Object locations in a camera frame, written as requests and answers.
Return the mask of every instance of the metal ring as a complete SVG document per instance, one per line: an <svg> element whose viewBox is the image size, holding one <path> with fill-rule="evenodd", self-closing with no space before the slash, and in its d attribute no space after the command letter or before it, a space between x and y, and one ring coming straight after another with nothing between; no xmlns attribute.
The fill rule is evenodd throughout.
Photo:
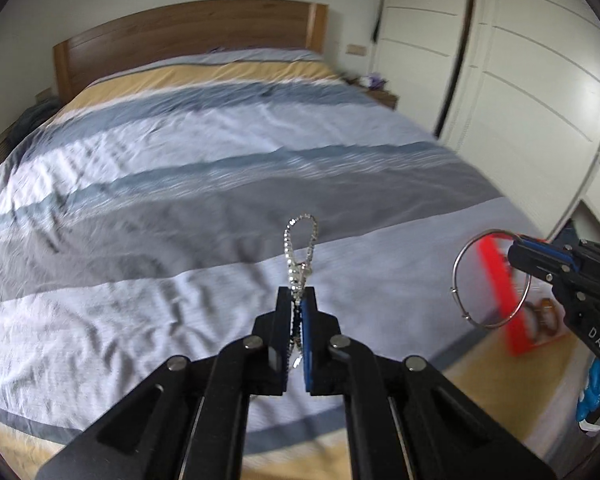
<svg viewBox="0 0 600 480"><path fill-rule="evenodd" d="M471 317L471 314L469 314L467 312L467 310L465 309L464 305L462 304L462 301L460 300L460 295L458 294L458 265L460 264L460 260L462 260L462 257L465 255L465 253L469 250L469 248L473 244L475 244L478 240L481 240L485 236L489 236L489 235L505 235L506 237L511 238L513 241L517 241L517 242L522 241L522 239L517 234L512 233L511 231L504 230L504 229L489 229L488 231L480 233L479 235L475 235L473 238L471 238L471 240L469 240L464 245L462 250L458 253L458 256L456 256L456 260L454 261L454 270L452 273L452 282L451 282L451 295L454 297L454 300L460 307L460 310L462 310L462 317L465 320L467 320L469 323L471 323L474 326L477 326L480 328L486 328L488 330L494 330L496 328L500 328L501 326L506 325L520 311L520 308L522 307L523 303L525 303L526 297L529 294L529 288L531 288L531 274L528 274L526 276L525 291L522 294L522 298L520 298L518 305L515 307L513 312L511 314L509 314L509 316L507 316L505 319L503 319L497 323L491 323L491 324L478 323L475 319L473 319Z"/></svg>

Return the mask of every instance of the yellow stripe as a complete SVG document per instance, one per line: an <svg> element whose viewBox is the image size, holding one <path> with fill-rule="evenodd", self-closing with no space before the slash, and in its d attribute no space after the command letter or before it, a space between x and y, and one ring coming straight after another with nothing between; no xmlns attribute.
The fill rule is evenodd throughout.
<svg viewBox="0 0 600 480"><path fill-rule="evenodd" d="M59 117L68 112L102 105L140 92L232 80L281 82L293 79L318 81L324 79L337 80L338 77L321 61L243 61L220 66L165 66L146 72L120 76L85 88L64 107Z"/></svg>
<svg viewBox="0 0 600 480"><path fill-rule="evenodd" d="M43 463L63 447L14 430L0 422L0 454L22 480L34 480Z"/></svg>
<svg viewBox="0 0 600 480"><path fill-rule="evenodd" d="M345 430L266 455L262 460L256 460L257 456L245 457L242 463L241 480L350 480L351 478L349 446Z"/></svg>

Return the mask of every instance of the silver chain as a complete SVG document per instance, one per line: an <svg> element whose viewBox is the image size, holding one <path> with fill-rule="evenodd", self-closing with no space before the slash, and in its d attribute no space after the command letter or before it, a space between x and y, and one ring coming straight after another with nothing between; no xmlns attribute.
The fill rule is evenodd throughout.
<svg viewBox="0 0 600 480"><path fill-rule="evenodd" d="M298 262L294 255L294 247L291 243L291 228L296 225L299 221L309 219L313 223L311 230L311 238L306 249L306 259L304 262ZM289 341L289 352L294 348L294 345L298 348L300 355L302 355L302 339L300 336L302 313L300 310L300 302L302 301L302 295L304 294L304 285L306 284L307 277L311 274L311 262L314 259L314 247L318 241L318 221L313 215L301 214L296 218L289 220L285 229L285 258L286 266L288 269L289 276L289 287L291 288L291 297L294 306L293 323L291 327L291 338Z"/></svg>

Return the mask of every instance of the wall socket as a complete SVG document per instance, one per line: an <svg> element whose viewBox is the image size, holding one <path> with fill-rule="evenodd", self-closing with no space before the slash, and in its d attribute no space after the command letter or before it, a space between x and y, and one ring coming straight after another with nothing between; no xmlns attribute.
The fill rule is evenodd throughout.
<svg viewBox="0 0 600 480"><path fill-rule="evenodd" d="M347 54L353 54L354 56L366 56L366 46L349 43L347 45Z"/></svg>

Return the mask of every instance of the white door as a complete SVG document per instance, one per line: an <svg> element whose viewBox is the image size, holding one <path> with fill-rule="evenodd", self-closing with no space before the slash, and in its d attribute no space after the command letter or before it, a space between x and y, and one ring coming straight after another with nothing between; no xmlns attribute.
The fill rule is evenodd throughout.
<svg viewBox="0 0 600 480"><path fill-rule="evenodd" d="M600 149L600 22L584 0L476 0L440 140L552 234Z"/></svg>
<svg viewBox="0 0 600 480"><path fill-rule="evenodd" d="M397 110L433 132L446 97L466 0L384 0L374 69L400 97Z"/></svg>

